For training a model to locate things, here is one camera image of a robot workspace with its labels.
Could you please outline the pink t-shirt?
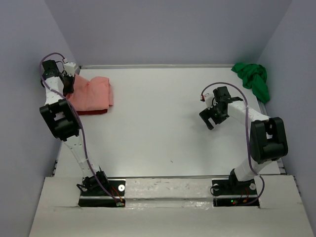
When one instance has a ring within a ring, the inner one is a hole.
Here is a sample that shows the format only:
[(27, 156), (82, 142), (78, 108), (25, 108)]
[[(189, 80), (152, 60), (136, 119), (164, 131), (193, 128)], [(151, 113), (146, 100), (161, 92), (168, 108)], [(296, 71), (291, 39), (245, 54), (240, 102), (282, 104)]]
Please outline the pink t-shirt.
[(108, 110), (114, 105), (113, 90), (107, 77), (87, 80), (76, 74), (74, 92), (66, 98), (76, 111)]

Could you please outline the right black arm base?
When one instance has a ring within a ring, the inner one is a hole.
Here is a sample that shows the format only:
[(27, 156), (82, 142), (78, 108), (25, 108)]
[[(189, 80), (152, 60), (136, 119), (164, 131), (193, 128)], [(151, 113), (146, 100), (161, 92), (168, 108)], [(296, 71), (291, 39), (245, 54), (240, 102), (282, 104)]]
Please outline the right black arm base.
[(260, 206), (254, 179), (239, 181), (234, 169), (226, 179), (213, 179), (210, 193), (215, 207)]

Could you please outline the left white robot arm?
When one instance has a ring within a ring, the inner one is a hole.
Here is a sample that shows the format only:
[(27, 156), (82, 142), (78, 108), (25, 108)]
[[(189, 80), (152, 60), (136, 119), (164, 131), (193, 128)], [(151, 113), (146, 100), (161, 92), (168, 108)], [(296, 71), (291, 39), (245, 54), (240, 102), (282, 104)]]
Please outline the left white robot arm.
[(82, 123), (66, 95), (74, 92), (76, 64), (63, 63), (60, 71), (54, 60), (42, 60), (41, 83), (45, 87), (46, 101), (39, 111), (55, 138), (71, 151), (82, 171), (82, 183), (77, 184), (84, 194), (104, 191), (110, 194), (110, 183), (101, 167), (88, 157)]

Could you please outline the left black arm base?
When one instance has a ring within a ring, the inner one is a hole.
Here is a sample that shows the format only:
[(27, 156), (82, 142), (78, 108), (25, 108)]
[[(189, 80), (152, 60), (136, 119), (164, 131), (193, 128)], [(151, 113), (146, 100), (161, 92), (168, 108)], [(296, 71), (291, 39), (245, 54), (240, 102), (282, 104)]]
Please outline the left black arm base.
[(95, 176), (85, 177), (77, 188), (80, 207), (125, 207), (125, 179), (109, 179), (103, 171), (98, 171)]

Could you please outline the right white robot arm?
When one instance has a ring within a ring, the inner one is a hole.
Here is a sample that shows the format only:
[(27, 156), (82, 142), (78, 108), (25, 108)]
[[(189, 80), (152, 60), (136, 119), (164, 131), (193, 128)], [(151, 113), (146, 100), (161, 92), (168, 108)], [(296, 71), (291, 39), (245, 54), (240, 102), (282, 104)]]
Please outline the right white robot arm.
[(228, 86), (228, 83), (224, 83), (212, 94), (201, 94), (200, 99), (206, 108), (199, 116), (209, 130), (228, 118), (236, 119), (245, 127), (247, 157), (230, 172), (223, 186), (234, 192), (250, 185), (250, 181), (268, 164), (286, 156), (288, 144), (281, 118), (272, 118), (251, 108), (243, 93), (239, 97), (232, 97)]

